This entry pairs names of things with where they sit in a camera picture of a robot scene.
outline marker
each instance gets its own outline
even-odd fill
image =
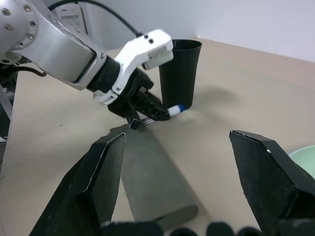
[[[181,104],[181,105],[176,105],[174,107],[170,107],[168,110],[168,113],[169,113],[169,116],[170,117],[173,117],[181,112],[183,112],[185,110],[184,106]],[[142,122],[145,124],[145,125],[149,125],[149,124],[152,124],[152,123],[155,123],[157,122],[157,120],[154,120],[154,119],[151,119],[151,118],[145,118],[142,120]]]

